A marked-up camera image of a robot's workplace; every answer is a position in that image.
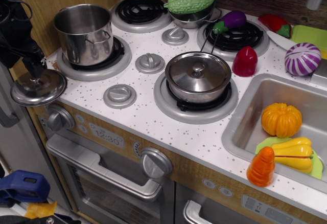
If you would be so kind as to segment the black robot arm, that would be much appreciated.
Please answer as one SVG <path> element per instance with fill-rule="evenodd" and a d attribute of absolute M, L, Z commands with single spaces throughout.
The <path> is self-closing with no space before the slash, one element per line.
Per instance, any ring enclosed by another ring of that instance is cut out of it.
<path fill-rule="evenodd" d="M 47 69 L 45 55 L 31 37 L 31 7 L 22 0 L 1 0 L 1 63 L 12 68 L 21 58 L 35 79 Z"/>

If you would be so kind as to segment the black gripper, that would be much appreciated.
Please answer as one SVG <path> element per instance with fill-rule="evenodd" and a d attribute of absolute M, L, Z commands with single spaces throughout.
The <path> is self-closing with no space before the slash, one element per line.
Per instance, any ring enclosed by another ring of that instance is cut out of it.
<path fill-rule="evenodd" d="M 18 49 L 17 52 L 23 58 L 22 61 L 25 68 L 32 78 L 37 79 L 41 77 L 44 71 L 48 68 L 46 57 L 43 50 L 36 46 L 28 46 L 27 49 Z"/>

